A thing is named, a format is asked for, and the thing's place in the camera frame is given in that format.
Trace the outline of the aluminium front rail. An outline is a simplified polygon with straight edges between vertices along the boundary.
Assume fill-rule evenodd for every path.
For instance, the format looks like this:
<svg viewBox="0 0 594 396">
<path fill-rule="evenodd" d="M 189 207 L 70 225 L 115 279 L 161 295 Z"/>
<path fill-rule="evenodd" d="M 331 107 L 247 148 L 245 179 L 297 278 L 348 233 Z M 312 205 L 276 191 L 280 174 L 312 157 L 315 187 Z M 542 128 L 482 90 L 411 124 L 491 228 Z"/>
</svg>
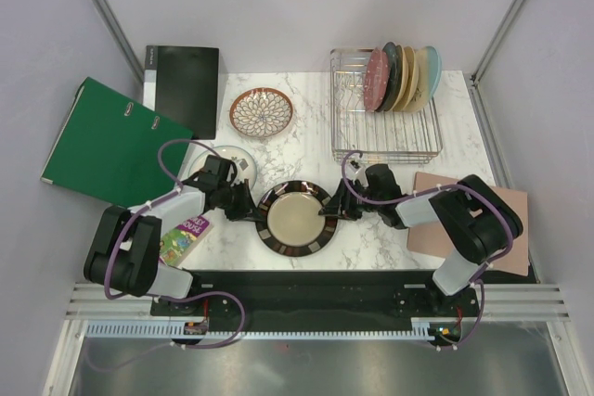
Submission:
<svg viewBox="0 0 594 396">
<path fill-rule="evenodd" d="M 568 322 L 560 289 L 551 284 L 489 284 L 484 287 L 486 322 Z M 103 287 L 74 286 L 65 318 L 67 320 L 148 320 L 151 298 L 105 298 Z"/>
</svg>

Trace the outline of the light blue plate in rack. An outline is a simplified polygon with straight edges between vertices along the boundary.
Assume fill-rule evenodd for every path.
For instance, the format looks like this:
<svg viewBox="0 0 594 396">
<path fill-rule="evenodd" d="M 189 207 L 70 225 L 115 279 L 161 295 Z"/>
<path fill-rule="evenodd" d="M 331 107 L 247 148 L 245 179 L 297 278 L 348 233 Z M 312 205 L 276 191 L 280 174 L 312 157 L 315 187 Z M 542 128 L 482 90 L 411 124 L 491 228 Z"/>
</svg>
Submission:
<svg viewBox="0 0 594 396">
<path fill-rule="evenodd" d="M 440 53 L 434 46 L 427 45 L 428 53 L 428 79 L 429 79 L 429 101 L 433 98 L 434 93 L 441 80 L 442 74 L 442 58 Z"/>
</svg>

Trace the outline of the dark teal plate in rack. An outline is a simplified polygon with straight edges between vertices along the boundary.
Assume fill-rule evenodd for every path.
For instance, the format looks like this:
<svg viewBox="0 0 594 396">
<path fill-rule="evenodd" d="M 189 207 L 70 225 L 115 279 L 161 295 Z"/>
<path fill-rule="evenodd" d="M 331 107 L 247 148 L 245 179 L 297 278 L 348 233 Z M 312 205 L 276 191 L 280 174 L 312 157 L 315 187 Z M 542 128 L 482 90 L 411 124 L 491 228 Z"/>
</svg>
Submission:
<svg viewBox="0 0 594 396">
<path fill-rule="evenodd" d="M 383 100 L 377 108 L 378 112 L 389 111 L 394 106 L 401 90 L 404 70 L 403 47 L 401 45 L 396 45 L 394 42 L 388 42 L 384 46 L 383 51 L 388 57 L 390 72 Z"/>
</svg>

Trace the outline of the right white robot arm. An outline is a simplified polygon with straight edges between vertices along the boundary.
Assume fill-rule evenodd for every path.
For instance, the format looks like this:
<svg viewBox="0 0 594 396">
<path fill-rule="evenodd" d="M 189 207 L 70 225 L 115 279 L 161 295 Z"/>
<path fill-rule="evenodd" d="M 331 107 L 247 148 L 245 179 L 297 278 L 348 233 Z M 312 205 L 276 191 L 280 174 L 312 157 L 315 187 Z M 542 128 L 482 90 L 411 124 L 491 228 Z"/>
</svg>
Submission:
<svg viewBox="0 0 594 396">
<path fill-rule="evenodd" d="M 453 251 L 422 291 L 427 309 L 439 316 L 458 306 L 458 296 L 481 277 L 488 265 L 509 253 L 523 234 L 518 214 L 479 176 L 468 175 L 447 187 L 437 186 L 411 195 L 402 192 L 386 164 L 365 169 L 365 180 L 346 173 L 319 214 L 356 221 L 375 212 L 394 229 L 439 223 Z"/>
</svg>

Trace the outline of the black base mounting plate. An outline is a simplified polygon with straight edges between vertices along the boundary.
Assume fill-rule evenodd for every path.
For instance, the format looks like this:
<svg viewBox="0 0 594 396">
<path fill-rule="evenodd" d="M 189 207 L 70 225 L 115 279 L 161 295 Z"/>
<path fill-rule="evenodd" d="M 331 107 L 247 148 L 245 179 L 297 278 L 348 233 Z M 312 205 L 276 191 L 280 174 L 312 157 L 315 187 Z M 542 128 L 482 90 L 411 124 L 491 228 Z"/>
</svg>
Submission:
<svg viewBox="0 0 594 396">
<path fill-rule="evenodd" d="M 162 317 L 207 315 L 216 328 L 409 328 L 414 317 L 470 319 L 479 310 L 478 293 L 466 288 L 438 314 L 422 291 L 432 278 L 419 271 L 198 271 L 192 292 L 219 296 L 179 304 L 159 300 L 150 313 Z"/>
</svg>

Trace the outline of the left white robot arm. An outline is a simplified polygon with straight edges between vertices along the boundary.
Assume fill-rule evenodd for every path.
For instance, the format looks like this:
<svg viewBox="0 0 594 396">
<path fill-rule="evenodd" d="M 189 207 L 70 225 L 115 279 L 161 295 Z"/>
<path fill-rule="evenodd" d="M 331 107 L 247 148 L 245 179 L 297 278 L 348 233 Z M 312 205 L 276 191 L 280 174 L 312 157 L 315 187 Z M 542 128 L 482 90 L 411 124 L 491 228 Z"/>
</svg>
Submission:
<svg viewBox="0 0 594 396">
<path fill-rule="evenodd" d="M 191 272 L 160 260 L 161 237 L 184 221 L 215 209 L 231 222 L 263 223 L 249 182 L 237 183 L 232 160 L 210 155 L 171 192 L 143 205 L 104 210 L 84 263 L 84 278 L 116 300 L 126 295 L 167 300 L 183 315 L 200 311 L 202 291 Z"/>
</svg>

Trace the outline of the cream plate in rack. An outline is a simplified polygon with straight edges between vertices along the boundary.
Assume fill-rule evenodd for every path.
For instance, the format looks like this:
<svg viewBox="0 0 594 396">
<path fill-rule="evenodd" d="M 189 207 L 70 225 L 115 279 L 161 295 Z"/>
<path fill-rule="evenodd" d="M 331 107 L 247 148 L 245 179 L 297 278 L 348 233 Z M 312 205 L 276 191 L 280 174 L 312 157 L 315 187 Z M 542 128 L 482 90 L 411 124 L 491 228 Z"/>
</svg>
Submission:
<svg viewBox="0 0 594 396">
<path fill-rule="evenodd" d="M 429 79 L 428 79 L 428 53 L 427 48 L 422 47 L 415 52 L 417 70 L 417 82 L 411 90 L 404 112 L 414 113 L 423 109 L 429 102 Z"/>
<path fill-rule="evenodd" d="M 419 80 L 420 69 L 415 49 L 412 46 L 406 46 L 404 48 L 404 56 L 406 57 L 407 63 L 407 76 L 405 78 L 402 92 L 399 94 L 396 104 L 393 107 L 393 111 L 396 112 L 405 110 L 413 96 L 416 94 Z"/>
</svg>

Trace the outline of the wire dish rack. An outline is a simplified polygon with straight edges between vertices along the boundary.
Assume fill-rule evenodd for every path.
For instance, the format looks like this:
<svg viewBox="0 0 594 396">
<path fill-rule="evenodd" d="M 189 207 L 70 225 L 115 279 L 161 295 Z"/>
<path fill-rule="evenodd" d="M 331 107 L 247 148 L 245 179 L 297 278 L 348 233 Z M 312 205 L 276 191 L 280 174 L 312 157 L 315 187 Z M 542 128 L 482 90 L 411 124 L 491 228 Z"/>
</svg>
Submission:
<svg viewBox="0 0 594 396">
<path fill-rule="evenodd" d="M 334 159 L 359 149 L 367 162 L 427 163 L 443 148 L 433 99 L 419 111 L 371 112 L 364 108 L 369 48 L 330 51 L 331 148 Z"/>
</svg>

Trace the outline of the white strawberry pattern plate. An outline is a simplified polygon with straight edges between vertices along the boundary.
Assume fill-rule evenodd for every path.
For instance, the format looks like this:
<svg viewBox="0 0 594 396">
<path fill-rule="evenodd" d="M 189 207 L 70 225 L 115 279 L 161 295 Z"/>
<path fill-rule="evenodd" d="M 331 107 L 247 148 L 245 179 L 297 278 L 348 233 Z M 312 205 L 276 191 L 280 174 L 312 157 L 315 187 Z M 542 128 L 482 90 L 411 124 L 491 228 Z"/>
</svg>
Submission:
<svg viewBox="0 0 594 396">
<path fill-rule="evenodd" d="M 243 148 L 235 146 L 219 146 L 215 147 L 213 150 L 222 158 L 228 160 L 233 161 L 234 158 L 245 158 L 246 160 L 248 160 L 251 164 L 251 168 L 246 172 L 243 172 L 241 169 L 239 169 L 236 163 L 233 161 L 238 170 L 238 174 L 234 183 L 243 183 L 245 180 L 247 180 L 249 188 L 253 189 L 257 179 L 257 169 L 255 160 L 249 152 L 247 152 Z M 202 153 L 200 153 L 193 161 L 191 161 L 189 163 L 189 167 L 187 168 L 187 175 L 190 176 L 191 174 L 197 172 L 200 168 L 202 168 L 209 155 L 211 155 L 211 152 L 205 150 Z"/>
</svg>

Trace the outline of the pink polka dot plate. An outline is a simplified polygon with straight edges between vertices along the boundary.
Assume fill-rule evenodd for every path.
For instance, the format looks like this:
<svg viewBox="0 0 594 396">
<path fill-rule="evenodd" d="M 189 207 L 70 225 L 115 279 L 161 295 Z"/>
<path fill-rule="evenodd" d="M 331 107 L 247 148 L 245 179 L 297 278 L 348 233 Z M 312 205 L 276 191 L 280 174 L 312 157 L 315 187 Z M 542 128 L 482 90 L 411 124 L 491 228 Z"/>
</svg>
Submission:
<svg viewBox="0 0 594 396">
<path fill-rule="evenodd" d="M 390 63 L 387 54 L 380 48 L 372 50 L 368 59 L 363 82 L 365 111 L 375 111 L 384 99 L 390 75 Z"/>
</svg>

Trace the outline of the brown floral pattern plate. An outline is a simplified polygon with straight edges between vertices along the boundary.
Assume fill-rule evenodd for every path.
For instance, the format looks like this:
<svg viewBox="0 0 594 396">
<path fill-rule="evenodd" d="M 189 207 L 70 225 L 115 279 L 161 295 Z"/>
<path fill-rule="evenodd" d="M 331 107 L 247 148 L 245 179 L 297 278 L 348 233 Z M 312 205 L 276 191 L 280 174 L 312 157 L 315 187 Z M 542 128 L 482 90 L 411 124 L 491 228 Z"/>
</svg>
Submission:
<svg viewBox="0 0 594 396">
<path fill-rule="evenodd" d="M 240 134 L 267 138 L 288 127 L 293 117 L 290 99 L 277 89 L 259 87 L 239 95 L 233 102 L 229 119 Z"/>
</svg>

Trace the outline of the black rimmed beige plate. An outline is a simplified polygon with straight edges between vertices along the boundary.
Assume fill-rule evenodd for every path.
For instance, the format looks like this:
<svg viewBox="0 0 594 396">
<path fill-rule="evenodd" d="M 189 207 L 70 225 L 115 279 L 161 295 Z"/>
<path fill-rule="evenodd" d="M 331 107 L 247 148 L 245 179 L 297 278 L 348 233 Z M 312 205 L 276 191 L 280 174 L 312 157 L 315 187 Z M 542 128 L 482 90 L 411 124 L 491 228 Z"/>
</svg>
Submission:
<svg viewBox="0 0 594 396">
<path fill-rule="evenodd" d="M 261 241 L 285 257 L 306 257 L 325 248 L 337 228 L 338 219 L 320 215 L 330 194 L 319 185 L 291 180 L 269 189 L 259 200 L 264 216 L 256 222 Z"/>
</svg>

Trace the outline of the left aluminium frame post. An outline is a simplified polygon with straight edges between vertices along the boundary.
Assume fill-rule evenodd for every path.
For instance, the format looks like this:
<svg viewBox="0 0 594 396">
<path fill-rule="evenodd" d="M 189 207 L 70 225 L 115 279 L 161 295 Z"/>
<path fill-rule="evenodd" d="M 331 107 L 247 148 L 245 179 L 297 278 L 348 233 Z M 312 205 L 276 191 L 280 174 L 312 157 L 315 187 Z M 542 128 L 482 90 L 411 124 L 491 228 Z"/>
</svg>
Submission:
<svg viewBox="0 0 594 396">
<path fill-rule="evenodd" d="M 97 13 L 106 25 L 114 43 L 122 53 L 128 67 L 132 71 L 135 79 L 142 84 L 144 79 L 143 69 L 129 43 L 123 28 L 113 12 L 108 0 L 91 0 Z"/>
</svg>

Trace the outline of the purple children's book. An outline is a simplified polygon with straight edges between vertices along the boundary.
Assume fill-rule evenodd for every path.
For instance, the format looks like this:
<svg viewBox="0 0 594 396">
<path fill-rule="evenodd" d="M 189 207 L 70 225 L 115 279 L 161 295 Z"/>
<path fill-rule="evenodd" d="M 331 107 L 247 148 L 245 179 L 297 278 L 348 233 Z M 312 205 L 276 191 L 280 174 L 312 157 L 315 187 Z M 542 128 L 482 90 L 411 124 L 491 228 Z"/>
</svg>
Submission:
<svg viewBox="0 0 594 396">
<path fill-rule="evenodd" d="M 190 218 L 163 235 L 160 240 L 160 260 L 179 267 L 190 252 L 212 230 L 213 224 L 203 216 Z"/>
</svg>

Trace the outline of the black binder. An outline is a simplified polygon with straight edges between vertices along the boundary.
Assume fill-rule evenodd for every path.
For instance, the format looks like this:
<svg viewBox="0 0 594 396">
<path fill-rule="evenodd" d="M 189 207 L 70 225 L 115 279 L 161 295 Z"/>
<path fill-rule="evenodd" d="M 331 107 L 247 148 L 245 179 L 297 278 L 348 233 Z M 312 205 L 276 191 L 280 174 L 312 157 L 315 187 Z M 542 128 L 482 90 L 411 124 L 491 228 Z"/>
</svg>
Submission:
<svg viewBox="0 0 594 396">
<path fill-rule="evenodd" d="M 148 45 L 143 105 L 214 140 L 219 113 L 220 50 L 215 47 Z"/>
</svg>

